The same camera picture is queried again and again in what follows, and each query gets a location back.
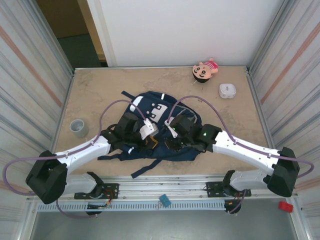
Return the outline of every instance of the white plastic cup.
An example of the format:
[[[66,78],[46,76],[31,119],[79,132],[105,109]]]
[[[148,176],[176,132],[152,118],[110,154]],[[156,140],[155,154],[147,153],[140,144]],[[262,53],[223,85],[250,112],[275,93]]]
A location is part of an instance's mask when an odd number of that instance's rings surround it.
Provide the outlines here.
[[[88,134],[89,128],[84,121],[76,119],[70,123],[70,130],[77,138],[83,138]]]

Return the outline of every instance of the floor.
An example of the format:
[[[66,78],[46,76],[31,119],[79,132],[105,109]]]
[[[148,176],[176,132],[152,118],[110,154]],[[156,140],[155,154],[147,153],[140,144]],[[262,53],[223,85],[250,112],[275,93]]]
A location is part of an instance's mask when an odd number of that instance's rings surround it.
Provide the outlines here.
[[[31,240],[297,240],[281,199],[246,199],[235,215],[221,210],[102,212],[72,219],[37,214]]]
[[[191,68],[145,68],[145,69],[80,69],[76,70],[56,152],[70,149],[93,138],[98,132],[101,112],[115,100],[129,99],[121,94],[123,90],[132,95],[147,91],[169,94],[179,99],[186,95],[198,95],[212,103],[222,115],[231,133],[243,140],[266,146],[265,136],[256,111],[244,67],[220,67],[213,78],[204,83],[194,82]],[[222,83],[232,83],[236,87],[233,99],[219,96],[218,87]],[[208,106],[197,99],[186,99],[186,105],[198,112],[202,122],[222,127],[219,119]],[[117,123],[127,105],[113,106],[103,118],[102,129]],[[84,138],[76,138],[69,125],[75,119],[82,119],[89,127]],[[103,176],[130,176],[133,172],[148,166],[152,160],[137,159],[119,161],[118,159],[93,160],[75,173],[88,171]],[[146,175],[187,175],[187,174],[225,174],[228,170],[246,171],[253,166],[233,157],[218,153],[201,153],[195,161],[162,161]]]
[[[101,67],[89,34],[58,38],[58,42],[73,69]]]

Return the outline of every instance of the navy backpack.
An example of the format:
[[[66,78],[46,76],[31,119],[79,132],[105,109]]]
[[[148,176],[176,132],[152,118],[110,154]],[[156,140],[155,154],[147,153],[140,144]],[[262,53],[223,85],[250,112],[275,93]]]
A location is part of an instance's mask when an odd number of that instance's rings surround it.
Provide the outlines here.
[[[122,153],[114,154],[112,156],[100,156],[98,157],[98,160],[119,159],[120,161],[126,161],[134,159],[155,159],[155,161],[149,166],[145,166],[131,174],[132,178],[136,178],[146,171],[153,169],[162,160],[174,162],[194,161],[196,156],[201,153],[193,147],[184,147],[177,152],[168,149],[165,144],[165,139],[171,136],[169,129],[165,125],[165,121],[168,119],[172,107],[177,102],[174,97],[155,91],[141,93],[138,96],[132,96],[126,91],[123,91],[122,94],[130,98],[131,102],[134,103],[142,111],[144,116],[148,118],[152,123],[156,124],[159,132],[154,136],[154,138],[158,141],[158,144],[154,149],[142,151],[138,151],[137,149],[132,150],[132,146],[124,145],[121,148]],[[125,113],[132,113],[136,115],[141,121],[141,124],[144,124],[143,118],[134,106],[129,105],[125,110]],[[197,114],[194,110],[181,102],[174,109],[172,117],[176,117],[178,115],[187,116],[195,124],[201,125],[202,123],[199,114]]]

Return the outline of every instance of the red object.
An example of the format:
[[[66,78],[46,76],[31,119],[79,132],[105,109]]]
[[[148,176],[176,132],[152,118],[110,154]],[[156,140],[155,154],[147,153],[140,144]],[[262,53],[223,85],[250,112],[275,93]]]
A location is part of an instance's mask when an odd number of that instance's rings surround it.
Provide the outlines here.
[[[292,213],[294,211],[294,206],[286,203],[285,201],[279,202],[279,208],[288,213]]]

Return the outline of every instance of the gray cup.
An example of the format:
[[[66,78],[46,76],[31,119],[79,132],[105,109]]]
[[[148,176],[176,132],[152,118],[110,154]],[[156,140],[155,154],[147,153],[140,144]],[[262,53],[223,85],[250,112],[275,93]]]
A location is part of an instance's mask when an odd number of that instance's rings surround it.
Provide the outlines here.
[[[88,134],[89,128],[84,121],[76,119],[70,123],[70,130],[77,138],[83,138]]]

